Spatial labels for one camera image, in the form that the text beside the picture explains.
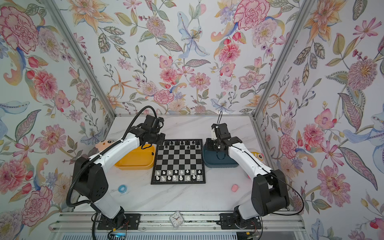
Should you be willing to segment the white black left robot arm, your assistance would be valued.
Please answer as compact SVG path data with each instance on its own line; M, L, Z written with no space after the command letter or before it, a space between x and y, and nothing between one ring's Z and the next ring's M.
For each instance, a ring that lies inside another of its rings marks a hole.
M123 215L123 208L108 193L109 184L106 173L133 150L146 144L161 145L165 140L165 134L161 133L163 125L163 118L147 115L143 123L138 126L129 125L122 138L103 151L87 159L83 157L78 159L70 189L77 191L87 200L72 203L72 193L68 192L67 206L89 204L95 211L110 220Z

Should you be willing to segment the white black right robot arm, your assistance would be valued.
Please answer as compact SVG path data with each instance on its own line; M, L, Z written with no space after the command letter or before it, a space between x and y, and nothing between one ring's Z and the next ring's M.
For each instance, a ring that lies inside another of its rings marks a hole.
M238 223L251 218L263 217L290 205L285 175L272 170L254 156L238 138L231 136L227 124L212 124L212 136L207 150L224 152L246 172L253 181L251 199L234 208Z

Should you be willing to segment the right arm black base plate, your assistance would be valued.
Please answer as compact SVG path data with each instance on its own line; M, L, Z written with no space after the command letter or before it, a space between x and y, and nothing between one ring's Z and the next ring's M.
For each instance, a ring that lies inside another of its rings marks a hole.
M222 230L261 230L261 220L259 217L253 217L244 220L237 213L221 213L219 214L219 225Z

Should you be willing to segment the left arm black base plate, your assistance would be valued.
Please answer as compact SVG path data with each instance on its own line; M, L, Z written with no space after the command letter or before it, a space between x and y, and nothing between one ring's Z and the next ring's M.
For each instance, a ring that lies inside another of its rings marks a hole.
M117 215L114 219L109 219L101 215L99 219L97 230L138 230L141 214L127 214L124 213Z

